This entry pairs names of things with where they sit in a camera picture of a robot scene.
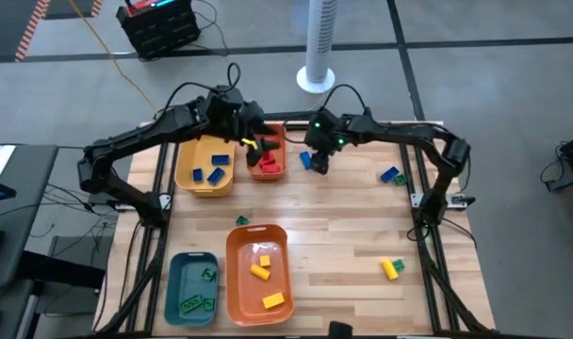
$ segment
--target teal bin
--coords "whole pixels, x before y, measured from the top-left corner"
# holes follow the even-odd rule
[[[170,277],[165,298],[165,320],[170,325],[196,327],[213,321],[218,309],[218,258],[209,252],[186,252],[176,254],[170,263]],[[213,299],[213,307],[207,302],[183,313],[180,304],[200,296],[202,301]]]

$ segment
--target yellow lego brick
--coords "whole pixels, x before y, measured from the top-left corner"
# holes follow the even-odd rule
[[[251,266],[251,273],[253,273],[255,277],[265,281],[267,281],[268,278],[270,277],[270,272],[260,265]]]
[[[280,305],[281,303],[285,302],[285,297],[283,297],[282,292],[278,292],[269,297],[263,298],[263,301],[264,301],[264,307],[267,310],[270,307],[274,307],[276,305]]]
[[[268,267],[270,265],[270,256],[269,255],[262,255],[259,258],[259,265],[262,267]]]
[[[394,280],[399,277],[398,271],[395,267],[393,267],[393,263],[391,263],[391,260],[389,259],[383,260],[383,270],[385,271],[385,274],[389,280]]]

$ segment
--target yellow bin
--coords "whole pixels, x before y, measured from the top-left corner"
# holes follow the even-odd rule
[[[218,137],[202,136],[200,140],[191,140],[180,144],[180,154],[177,156],[175,169],[175,183],[197,197],[223,197],[232,192],[234,181],[235,162],[234,142],[224,142]],[[214,166],[211,164],[211,155],[230,155],[230,165]],[[211,185],[207,178],[215,168],[221,168],[225,174],[215,185]],[[192,170],[202,169],[202,182],[195,182]]]

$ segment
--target plastic tray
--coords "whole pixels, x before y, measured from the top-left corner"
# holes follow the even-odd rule
[[[247,166],[247,170],[253,176],[255,180],[278,180],[282,179],[287,173],[287,148],[285,144],[285,127],[282,124],[269,123],[268,126],[277,132],[275,136],[266,136],[265,139],[268,141],[274,141],[280,143],[280,148],[277,150],[271,150],[270,154],[276,159],[276,165],[281,167],[281,171],[278,173],[264,173],[261,171],[261,167],[256,165],[254,167]]]
[[[230,165],[213,166],[211,155],[230,155]],[[180,154],[177,157],[175,183],[197,197],[223,197],[232,192],[234,180],[235,144],[224,142],[223,139],[202,136],[200,140],[191,140],[180,144]],[[213,170],[219,167],[225,171],[221,180],[211,185],[207,178]],[[192,180],[192,170],[203,169],[203,181],[196,183]]]
[[[270,278],[264,282],[251,273],[261,255],[270,256]],[[226,289],[228,314],[239,326],[283,322],[295,308],[288,273],[287,232],[277,225],[253,225],[234,229],[226,241]],[[285,302],[268,310],[262,299],[282,292]]]
[[[203,279],[203,271],[208,268],[215,272],[213,281]],[[170,277],[165,298],[165,320],[170,325],[203,326],[210,323],[218,309],[218,259],[209,252],[187,252],[176,254],[170,263]],[[199,306],[185,315],[180,315],[182,301],[201,295],[203,299],[214,299],[213,311]]]

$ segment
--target orange bin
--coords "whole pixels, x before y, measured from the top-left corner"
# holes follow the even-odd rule
[[[232,192],[234,182],[235,143],[224,142],[218,137],[202,136],[200,140],[190,140],[180,144],[180,153],[177,156],[175,168],[175,183],[197,197],[223,197]],[[230,165],[213,166],[211,155],[230,155]],[[207,177],[219,167],[225,171],[223,177],[216,185],[211,185]],[[203,181],[194,182],[192,170],[203,170]]]
[[[264,282],[251,273],[262,255],[270,256],[270,278]],[[278,225],[238,227],[226,241],[228,314],[239,326],[276,324],[295,309],[288,273],[287,232]],[[285,302],[264,308],[263,298],[282,292]]]
[[[277,150],[269,151],[270,154],[276,159],[276,165],[280,166],[280,171],[278,173],[264,173],[259,166],[259,163],[254,167],[247,166],[247,170],[253,176],[255,180],[278,180],[282,179],[287,173],[287,148],[285,144],[285,127],[282,123],[269,123],[268,126],[276,131],[275,136],[263,136],[255,135],[256,137],[264,137],[267,141],[274,141],[280,144],[280,148]]]

